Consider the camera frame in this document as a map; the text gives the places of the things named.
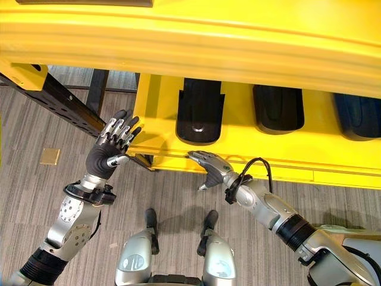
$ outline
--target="robot leg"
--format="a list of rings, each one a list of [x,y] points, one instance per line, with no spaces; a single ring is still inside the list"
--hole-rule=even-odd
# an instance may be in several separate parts
[[[156,213],[148,209],[145,217],[147,228],[130,237],[124,245],[115,273],[117,286],[144,283],[151,276],[152,255],[159,252]]]

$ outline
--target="silver robot hand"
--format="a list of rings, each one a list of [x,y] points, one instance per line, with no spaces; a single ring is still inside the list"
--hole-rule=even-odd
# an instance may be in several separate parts
[[[238,174],[234,172],[232,165],[216,154],[204,151],[190,151],[187,158],[197,162],[207,171],[207,180],[199,187],[199,190],[222,183],[231,185],[238,178]]]

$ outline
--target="wire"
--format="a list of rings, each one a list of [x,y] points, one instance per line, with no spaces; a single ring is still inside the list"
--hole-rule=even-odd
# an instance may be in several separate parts
[[[362,251],[359,251],[356,248],[349,247],[346,245],[343,245],[343,247],[346,250],[348,250],[350,253],[357,255],[357,256],[361,257],[362,259],[364,259],[366,262],[368,262],[370,264],[370,266],[373,268],[373,270],[375,271],[377,278],[379,280],[379,284],[381,285],[381,268],[378,265],[378,263],[376,261],[374,261],[374,259],[372,259],[368,253],[363,253]]]
[[[266,161],[265,159],[262,159],[261,157],[251,159],[246,164],[246,166],[242,170],[242,173],[239,174],[239,177],[241,177],[241,180],[239,181],[239,184],[236,187],[236,189],[238,189],[241,186],[243,179],[245,177],[245,173],[248,171],[248,169],[251,167],[251,165],[253,165],[257,161],[261,161],[263,163],[263,165],[266,167],[267,177],[268,177],[268,188],[270,190],[270,193],[273,193],[273,177],[271,176],[271,167],[270,167],[270,164],[268,163],[268,161]]]
[[[98,231],[99,226],[101,225],[101,216],[102,216],[102,210],[99,211],[98,221],[96,222],[95,230],[94,230],[94,232],[91,234],[89,240],[91,240],[91,239],[93,238],[93,236],[96,234],[96,232]]]

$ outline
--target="yellow panel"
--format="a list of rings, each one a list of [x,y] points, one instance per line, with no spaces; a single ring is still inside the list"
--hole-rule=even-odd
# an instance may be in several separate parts
[[[0,57],[380,98],[380,14],[380,1],[1,0]]]
[[[221,136],[214,144],[197,146],[182,142],[175,133],[182,88],[179,77],[140,76],[134,114],[140,117],[143,131],[134,140],[131,152],[183,157],[189,150],[204,150],[240,164],[264,157],[273,168],[279,168],[278,178],[289,181],[313,181],[312,171],[381,178],[381,139],[352,141],[342,136],[330,93],[303,90],[304,127],[289,134],[269,135],[256,127],[252,85],[223,82],[221,93],[226,96]],[[189,164],[177,169],[193,170]],[[335,184],[330,179],[314,181]],[[379,187],[375,180],[359,184]]]
[[[36,67],[38,69],[31,64],[11,63],[2,58],[0,50],[0,72],[23,89],[28,91],[40,91],[42,89],[48,74],[48,67],[46,65],[37,65]]]
[[[314,171],[314,177],[317,183],[328,185],[381,189],[380,176],[364,176],[350,173],[327,173]]]
[[[245,167],[244,164],[232,163],[234,170],[238,173]],[[155,156],[152,164],[153,169],[164,170],[186,170],[187,172],[205,173],[204,168],[194,161],[181,157]],[[262,164],[255,164],[250,167],[248,173],[255,178],[267,178],[267,171]],[[313,182],[314,174],[312,170],[290,169],[271,167],[274,180],[278,181],[310,181]]]
[[[232,163],[235,172],[240,173],[244,164]],[[205,173],[205,170],[190,159],[180,157],[155,156],[153,169]],[[274,181],[286,181],[308,184],[350,186],[355,188],[381,189],[379,176],[366,176],[338,172],[324,172],[301,169],[271,167]],[[252,166],[248,173],[257,179],[267,179],[263,166]]]

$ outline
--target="humanoid robot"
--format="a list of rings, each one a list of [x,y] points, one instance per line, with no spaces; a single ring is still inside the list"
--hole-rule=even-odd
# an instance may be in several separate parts
[[[8,281],[10,285],[53,285],[66,264],[95,234],[100,225],[102,206],[112,204],[115,200],[112,186],[107,184],[107,180],[119,164],[129,161],[126,151],[141,130],[138,127],[132,131],[139,118],[128,121],[130,115],[131,112],[121,110],[106,124],[86,159],[87,174],[64,188],[65,198],[56,222],[26,264],[13,274]],[[366,241],[366,249],[372,249],[373,252],[364,254],[359,250],[361,247],[342,246],[323,230],[311,226],[288,203],[272,193],[270,165],[265,160],[251,160],[238,174],[227,161],[212,153],[191,151],[188,158],[207,171],[207,180],[200,189],[225,184],[228,203],[237,202],[247,209],[257,222],[286,243],[303,265],[312,265],[307,277],[310,285],[380,285],[379,241]],[[245,174],[250,165],[258,160],[268,170],[270,191],[260,181]],[[214,231],[217,218],[218,213],[212,210],[204,220],[197,249],[199,255],[205,256],[201,279],[182,275],[152,276],[151,256],[158,254],[159,245],[156,213],[148,209],[145,212],[147,228],[132,236],[125,244],[117,265],[115,284],[237,285],[233,251]]]

